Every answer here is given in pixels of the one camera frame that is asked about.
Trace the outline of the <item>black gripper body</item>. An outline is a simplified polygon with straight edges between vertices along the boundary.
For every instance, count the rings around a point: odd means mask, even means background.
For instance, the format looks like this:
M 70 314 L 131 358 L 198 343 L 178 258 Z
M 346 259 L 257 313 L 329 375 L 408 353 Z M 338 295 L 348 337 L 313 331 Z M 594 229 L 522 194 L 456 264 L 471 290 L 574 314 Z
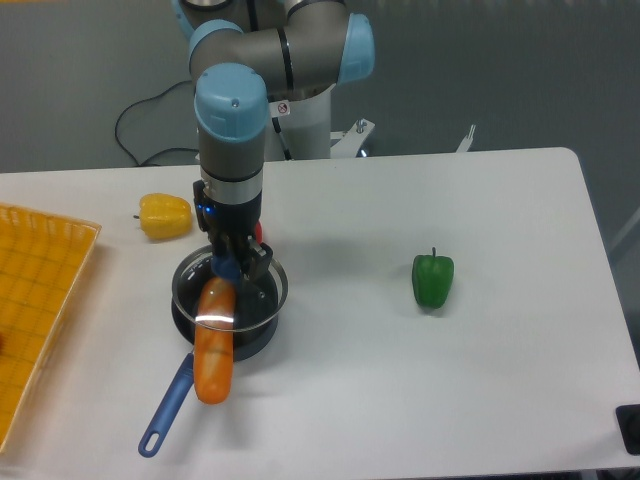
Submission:
M 216 255 L 249 257 L 250 238 L 255 237 L 262 194 L 242 204 L 224 204 L 202 194 L 202 230 L 207 234 Z

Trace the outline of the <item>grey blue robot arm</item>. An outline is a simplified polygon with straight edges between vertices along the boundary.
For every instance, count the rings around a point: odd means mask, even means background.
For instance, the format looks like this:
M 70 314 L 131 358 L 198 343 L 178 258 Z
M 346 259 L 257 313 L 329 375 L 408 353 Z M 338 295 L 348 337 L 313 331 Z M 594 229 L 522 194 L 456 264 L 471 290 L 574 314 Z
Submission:
M 270 105 L 367 78 L 369 19 L 343 1 L 175 1 L 188 42 L 200 180 L 193 185 L 214 275 L 263 276 L 273 253 L 256 237 Z

